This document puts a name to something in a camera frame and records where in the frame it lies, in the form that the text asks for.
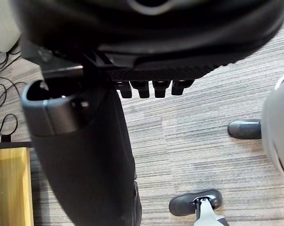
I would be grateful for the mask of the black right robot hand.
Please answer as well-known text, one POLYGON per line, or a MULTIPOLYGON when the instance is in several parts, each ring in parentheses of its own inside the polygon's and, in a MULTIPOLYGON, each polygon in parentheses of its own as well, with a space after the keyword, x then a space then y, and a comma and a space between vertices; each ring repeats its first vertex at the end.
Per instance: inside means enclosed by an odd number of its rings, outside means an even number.
POLYGON ((22 57, 43 78, 21 105, 44 174, 77 226, 138 226, 121 98, 182 95, 284 22, 284 0, 13 0, 22 57))

